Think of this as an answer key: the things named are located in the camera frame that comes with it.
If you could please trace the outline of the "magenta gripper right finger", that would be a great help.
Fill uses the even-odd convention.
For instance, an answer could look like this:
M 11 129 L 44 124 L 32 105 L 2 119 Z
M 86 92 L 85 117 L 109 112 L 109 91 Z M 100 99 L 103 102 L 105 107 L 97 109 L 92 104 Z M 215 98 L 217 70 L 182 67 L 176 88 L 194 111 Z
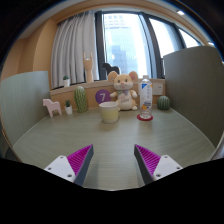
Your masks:
M 152 183 L 182 169 L 170 156 L 159 156 L 140 145 L 134 146 L 134 155 L 145 184 Z

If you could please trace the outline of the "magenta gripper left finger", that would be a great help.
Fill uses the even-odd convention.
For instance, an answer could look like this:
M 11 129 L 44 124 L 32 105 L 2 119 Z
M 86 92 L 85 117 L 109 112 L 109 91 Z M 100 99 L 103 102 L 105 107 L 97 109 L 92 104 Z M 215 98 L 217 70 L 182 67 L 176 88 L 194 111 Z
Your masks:
M 85 146 L 69 156 L 58 156 L 45 171 L 82 186 L 93 154 L 93 145 Z

